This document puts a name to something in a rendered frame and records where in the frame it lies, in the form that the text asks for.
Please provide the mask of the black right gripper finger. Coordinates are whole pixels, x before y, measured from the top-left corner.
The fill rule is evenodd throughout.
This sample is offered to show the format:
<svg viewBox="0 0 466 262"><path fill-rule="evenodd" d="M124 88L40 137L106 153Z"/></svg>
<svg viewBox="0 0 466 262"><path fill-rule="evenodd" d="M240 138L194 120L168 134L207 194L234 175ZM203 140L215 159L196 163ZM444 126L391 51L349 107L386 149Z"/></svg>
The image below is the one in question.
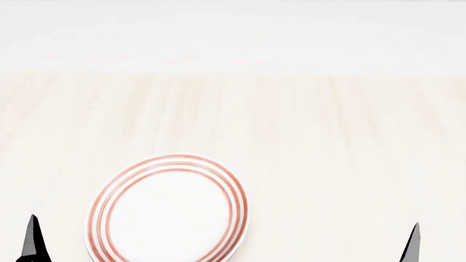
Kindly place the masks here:
<svg viewBox="0 0 466 262"><path fill-rule="evenodd" d="M404 251L400 257L399 262L419 262L419 249L420 249L420 227L416 222L412 228L411 234L408 238Z"/></svg>

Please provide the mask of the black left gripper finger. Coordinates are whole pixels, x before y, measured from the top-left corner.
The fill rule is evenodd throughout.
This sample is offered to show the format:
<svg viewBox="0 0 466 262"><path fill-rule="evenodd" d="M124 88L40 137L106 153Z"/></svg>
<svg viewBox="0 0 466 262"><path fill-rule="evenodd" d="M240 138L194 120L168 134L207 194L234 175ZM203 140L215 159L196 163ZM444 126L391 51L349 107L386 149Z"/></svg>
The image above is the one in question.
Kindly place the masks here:
<svg viewBox="0 0 466 262"><path fill-rule="evenodd" d="M15 262L52 262L44 243L39 220L34 214L28 222L21 256Z"/></svg>

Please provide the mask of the white plate with red rings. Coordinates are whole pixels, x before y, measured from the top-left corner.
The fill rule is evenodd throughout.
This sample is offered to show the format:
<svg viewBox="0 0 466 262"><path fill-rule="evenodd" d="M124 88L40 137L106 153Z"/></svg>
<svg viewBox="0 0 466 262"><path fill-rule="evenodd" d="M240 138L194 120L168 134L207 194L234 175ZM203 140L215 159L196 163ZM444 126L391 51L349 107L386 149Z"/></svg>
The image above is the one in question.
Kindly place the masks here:
<svg viewBox="0 0 466 262"><path fill-rule="evenodd" d="M232 172L168 154L128 167L96 194L84 243L93 262L227 262L248 226L248 198Z"/></svg>

